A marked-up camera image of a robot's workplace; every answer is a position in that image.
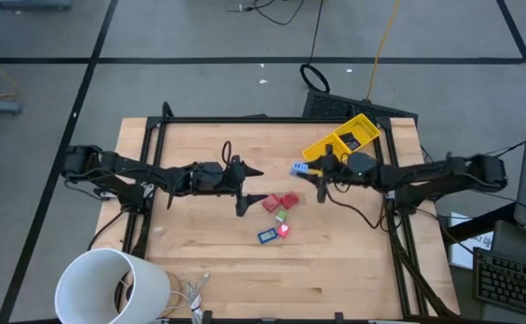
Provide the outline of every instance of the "white cylinder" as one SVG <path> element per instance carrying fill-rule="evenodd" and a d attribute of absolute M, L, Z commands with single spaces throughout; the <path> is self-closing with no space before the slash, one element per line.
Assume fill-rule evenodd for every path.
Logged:
<path fill-rule="evenodd" d="M 131 298 L 118 313 L 115 288 L 129 271 Z M 170 290 L 160 266 L 111 248 L 98 248 L 67 267 L 57 284 L 55 310 L 64 324 L 147 323 L 167 307 Z"/>

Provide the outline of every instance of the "yellow basket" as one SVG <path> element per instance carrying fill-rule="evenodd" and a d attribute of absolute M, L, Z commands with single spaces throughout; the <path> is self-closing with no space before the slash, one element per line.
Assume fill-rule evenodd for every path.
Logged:
<path fill-rule="evenodd" d="M 349 148 L 341 136 L 350 136 L 356 141 L 355 145 L 358 145 L 356 148 Z M 351 154 L 365 145 L 370 143 L 372 140 L 376 139 L 381 135 L 381 131 L 367 118 L 363 113 L 355 116 L 350 121 L 347 121 L 341 125 L 333 133 L 327 135 L 325 138 L 316 142 L 309 148 L 306 148 L 302 153 L 303 157 L 309 161 L 314 161 L 322 155 L 325 155 L 325 146 L 327 144 L 332 144 L 333 154 L 341 160 L 341 156 L 345 154 Z"/>

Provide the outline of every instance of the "paper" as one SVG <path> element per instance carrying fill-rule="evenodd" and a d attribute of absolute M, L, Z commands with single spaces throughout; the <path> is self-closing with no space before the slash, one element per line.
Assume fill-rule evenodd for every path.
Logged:
<path fill-rule="evenodd" d="M 456 212 L 451 213 L 452 217 L 449 219 L 449 226 L 455 226 L 462 222 L 469 221 L 471 218 L 458 214 Z M 491 241 L 494 238 L 494 233 L 489 232 L 486 234 L 482 234 L 479 236 L 476 236 L 474 238 L 466 239 L 465 241 L 461 242 L 464 246 L 469 248 L 473 251 L 473 248 L 484 248 L 487 250 L 491 249 Z M 459 244 L 453 244 L 450 247 L 451 250 L 451 256 L 449 259 L 449 263 L 454 266 L 459 266 L 466 269 L 473 269 L 473 255 L 471 255 L 469 252 L 467 252 L 463 247 L 461 247 Z"/>

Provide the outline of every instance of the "wooden tabletop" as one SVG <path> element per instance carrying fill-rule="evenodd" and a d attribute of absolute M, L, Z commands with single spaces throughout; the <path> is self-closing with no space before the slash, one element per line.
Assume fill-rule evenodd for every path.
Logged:
<path fill-rule="evenodd" d="M 139 158 L 145 122 L 143 118 L 122 121 L 115 148 L 118 154 Z M 400 165 L 422 163 L 413 120 L 393 119 L 392 124 Z M 260 203 L 251 206 L 241 218 L 235 216 L 232 197 L 175 198 L 167 210 L 167 195 L 158 192 L 147 260 L 179 279 L 198 280 L 209 272 L 211 280 L 201 291 L 202 308 L 213 311 L 215 318 L 333 319 L 334 312 L 341 311 L 350 320 L 400 319 L 388 235 L 369 228 L 350 209 L 331 202 L 317 203 L 313 185 L 289 175 L 291 165 L 302 160 L 301 151 L 337 126 L 169 124 L 162 167 L 220 161 L 222 144 L 230 140 L 233 154 L 265 172 L 263 176 L 248 178 L 244 193 L 295 191 L 300 202 L 288 211 L 288 237 L 260 245 L 257 233 L 276 225 L 275 214 L 268 213 Z M 385 137 L 381 142 L 386 153 Z M 375 155 L 373 145 L 362 150 Z M 355 206 L 376 222 L 382 203 L 380 193 L 358 187 L 352 187 L 348 193 L 331 189 L 331 193 L 336 200 Z M 430 202 L 424 202 L 420 208 L 435 213 Z M 117 201 L 104 202 L 97 228 L 118 211 Z M 438 222 L 422 212 L 411 220 L 423 276 L 445 304 L 458 312 Z M 95 248 L 121 249 L 125 225 L 126 217 L 106 231 Z M 412 313 L 417 313 L 413 281 L 406 271 L 405 277 Z M 190 314 L 185 307 L 169 317 L 188 318 Z"/>

